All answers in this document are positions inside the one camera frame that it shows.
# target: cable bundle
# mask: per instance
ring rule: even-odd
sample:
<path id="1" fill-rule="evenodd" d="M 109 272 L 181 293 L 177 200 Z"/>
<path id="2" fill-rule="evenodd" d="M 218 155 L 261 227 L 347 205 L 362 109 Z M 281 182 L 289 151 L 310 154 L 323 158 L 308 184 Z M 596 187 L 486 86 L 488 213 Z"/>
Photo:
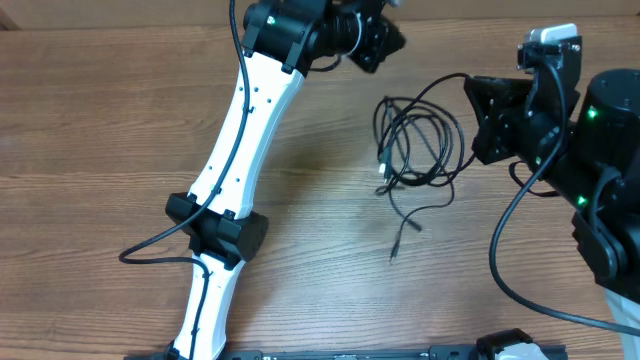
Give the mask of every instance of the cable bundle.
<path id="1" fill-rule="evenodd" d="M 388 195 L 394 211 L 402 218 L 402 223 L 396 235 L 396 242 L 391 250 L 390 261 L 397 255 L 400 249 L 402 231 L 405 224 L 409 224 L 416 231 L 422 231 L 422 227 L 411 220 L 415 213 L 434 208 L 449 206 L 455 199 L 453 180 L 466 169 L 475 156 L 471 156 L 465 162 L 464 131 L 458 120 L 447 110 L 439 105 L 423 100 L 422 98 L 436 85 L 453 78 L 469 78 L 469 75 L 455 73 L 444 76 L 427 86 L 416 98 L 385 97 L 376 107 L 373 114 L 373 136 L 378 144 L 378 161 L 380 172 L 384 175 L 385 185 L 376 190 L 378 195 Z M 420 123 L 426 123 L 435 132 L 438 138 L 437 146 L 433 146 Z M 411 141 L 409 131 L 415 131 L 423 145 L 429 151 L 434 164 L 427 172 L 421 172 L 411 165 Z M 459 155 L 455 159 L 455 168 L 447 170 L 447 166 L 453 159 L 456 138 L 459 141 Z M 402 165 L 399 170 L 393 165 L 393 152 L 397 151 Z M 445 204 L 427 205 L 416 208 L 404 214 L 393 199 L 392 192 L 400 186 L 419 187 L 451 187 L 451 198 Z"/>

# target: white plastic part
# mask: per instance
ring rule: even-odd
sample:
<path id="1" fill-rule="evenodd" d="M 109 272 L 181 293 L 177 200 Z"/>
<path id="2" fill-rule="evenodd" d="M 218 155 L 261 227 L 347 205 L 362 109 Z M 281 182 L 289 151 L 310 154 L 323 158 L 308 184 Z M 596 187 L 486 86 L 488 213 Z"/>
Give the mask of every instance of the white plastic part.
<path id="1" fill-rule="evenodd" d="M 238 275 L 240 275 L 240 270 L 244 267 L 245 262 L 241 261 L 233 270 L 228 271 L 224 269 L 222 261 L 206 254 L 201 256 L 194 254 L 193 258 L 204 262 L 211 273 L 207 296 L 200 313 L 200 321 L 198 322 L 199 330 L 196 335 L 193 359 L 213 360 L 220 355 L 227 342 L 225 328 L 229 306 L 231 305 L 231 298 L 233 297 Z M 202 268 L 194 265 L 193 283 L 191 285 L 191 294 L 189 294 L 187 313 L 184 316 L 182 330 L 180 330 L 180 334 L 173 343 L 173 347 L 185 359 L 188 359 L 191 355 L 191 331 L 193 330 L 193 322 L 195 321 L 196 311 L 198 310 L 204 287 L 204 277 L 202 275 Z"/>
<path id="2" fill-rule="evenodd" d="M 204 170 L 191 186 L 191 194 L 195 194 L 196 202 L 202 205 L 211 194 L 231 153 L 242 120 L 244 92 L 251 91 L 249 109 L 253 110 L 247 118 L 238 153 L 222 183 L 222 192 L 209 205 L 209 209 L 218 214 L 225 210 L 233 211 L 235 219 L 244 219 L 251 213 L 256 182 L 273 135 L 304 82 L 299 71 L 286 74 L 281 70 L 281 62 L 262 54 L 245 57 L 245 62 L 251 88 L 244 89 L 242 72 L 239 72 L 236 92 L 216 146 Z"/>
<path id="3" fill-rule="evenodd" d="M 613 318 L 620 325 L 640 328 L 640 305 L 622 297 L 611 290 L 606 290 L 607 304 L 611 308 Z M 625 360 L 640 359 L 640 338 L 637 336 L 620 334 L 622 351 Z"/>
<path id="4" fill-rule="evenodd" d="M 525 36 L 524 41 L 537 41 L 542 44 L 549 44 L 576 36 L 578 36 L 578 27 L 576 24 L 562 24 L 533 29 Z"/>
<path id="5" fill-rule="evenodd" d="M 536 344 L 520 343 L 506 347 L 496 360 L 549 360 Z"/>

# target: black clamp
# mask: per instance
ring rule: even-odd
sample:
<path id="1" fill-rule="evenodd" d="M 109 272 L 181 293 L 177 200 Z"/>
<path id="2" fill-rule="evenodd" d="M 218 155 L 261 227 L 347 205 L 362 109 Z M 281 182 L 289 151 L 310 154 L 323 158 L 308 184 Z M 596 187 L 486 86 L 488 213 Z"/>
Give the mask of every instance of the black clamp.
<path id="1" fill-rule="evenodd" d="M 165 212 L 176 224 L 182 223 L 200 209 L 187 193 L 171 194 Z M 258 253 L 269 229 L 269 220 L 252 212 L 247 218 L 234 220 L 235 214 L 223 215 L 209 209 L 182 229 L 191 237 L 189 248 L 196 254 L 206 252 L 233 269 L 241 260 L 250 261 Z"/>

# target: metal base plate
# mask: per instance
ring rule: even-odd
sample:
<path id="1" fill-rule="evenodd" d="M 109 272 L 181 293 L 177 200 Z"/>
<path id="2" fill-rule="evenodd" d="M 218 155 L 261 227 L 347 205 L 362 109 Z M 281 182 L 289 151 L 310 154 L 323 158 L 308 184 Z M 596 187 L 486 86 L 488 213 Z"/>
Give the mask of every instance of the metal base plate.
<path id="1" fill-rule="evenodd" d="M 543 346 L 549 360 L 568 360 L 564 346 Z M 475 345 L 434 345 L 424 350 L 225 352 L 220 360 L 479 360 Z"/>

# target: black bracket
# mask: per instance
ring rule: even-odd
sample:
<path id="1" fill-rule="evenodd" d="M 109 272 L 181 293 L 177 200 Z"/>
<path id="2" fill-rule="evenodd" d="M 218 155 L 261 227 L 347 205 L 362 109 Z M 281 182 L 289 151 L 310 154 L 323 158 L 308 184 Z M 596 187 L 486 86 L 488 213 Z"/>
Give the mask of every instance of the black bracket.
<path id="1" fill-rule="evenodd" d="M 533 80 L 473 77 L 465 91 L 476 113 L 479 131 L 472 149 L 485 165 L 518 155 L 532 171 L 557 141 L 562 119 L 553 67 L 571 115 L 580 94 L 582 37 L 554 44 L 528 42 L 518 48 L 518 67 L 533 69 Z"/>
<path id="2" fill-rule="evenodd" d="M 349 58 L 364 72 L 373 74 L 387 55 L 402 49 L 405 39 L 400 30 L 384 16 L 363 20 L 361 44 Z"/>

